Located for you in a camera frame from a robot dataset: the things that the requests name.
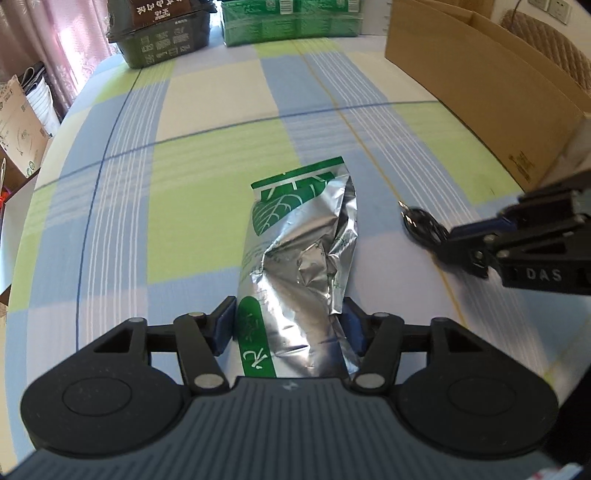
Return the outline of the silver green foil tea bag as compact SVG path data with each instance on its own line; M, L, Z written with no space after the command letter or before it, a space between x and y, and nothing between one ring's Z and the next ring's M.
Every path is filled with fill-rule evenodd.
M346 378L359 356L339 323L359 237L341 157L252 183L228 365L236 376Z

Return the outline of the brown cardboard box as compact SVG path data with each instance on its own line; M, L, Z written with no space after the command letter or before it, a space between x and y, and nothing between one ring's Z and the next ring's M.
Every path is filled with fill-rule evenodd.
M523 190L589 172L589 95L484 16L396 1L385 56L469 127Z

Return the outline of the checkered tablecloth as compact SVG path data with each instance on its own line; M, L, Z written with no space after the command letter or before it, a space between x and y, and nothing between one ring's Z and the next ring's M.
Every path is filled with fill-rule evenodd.
M447 271L408 239L401 203L447 226L494 215L519 186L381 37L206 49L144 70L103 61L35 179L1 321L1 467L32 449L27 385L118 322L169 323L235 294L252 183L342 157L360 238L348 292L415 324L455 319L560 399L590 363L586 297Z

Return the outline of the brown quilted chair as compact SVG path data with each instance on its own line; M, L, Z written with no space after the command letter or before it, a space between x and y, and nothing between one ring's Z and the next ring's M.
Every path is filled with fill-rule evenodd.
M506 11L500 25L550 59L590 94L590 59L565 35L522 12Z

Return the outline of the pink printed cardboard package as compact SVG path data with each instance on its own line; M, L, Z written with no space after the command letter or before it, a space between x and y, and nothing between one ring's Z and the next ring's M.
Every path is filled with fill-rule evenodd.
M14 75L1 87L1 147L14 166L26 177L40 167L49 135L29 104Z

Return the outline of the dark brown food container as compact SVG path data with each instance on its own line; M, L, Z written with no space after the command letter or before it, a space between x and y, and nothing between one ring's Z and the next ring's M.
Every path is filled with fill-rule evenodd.
M108 0L107 41L131 69L146 68L207 47L214 2Z

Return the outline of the green carton pack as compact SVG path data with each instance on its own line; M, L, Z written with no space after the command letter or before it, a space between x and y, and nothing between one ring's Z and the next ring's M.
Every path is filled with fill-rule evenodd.
M317 37L356 37L361 1L222 1L221 25L228 46Z

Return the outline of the pink curtain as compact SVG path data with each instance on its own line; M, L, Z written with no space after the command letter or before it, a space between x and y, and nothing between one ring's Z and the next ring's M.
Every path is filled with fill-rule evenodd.
M105 1L3 1L1 80L41 62L64 116L96 67L114 54Z

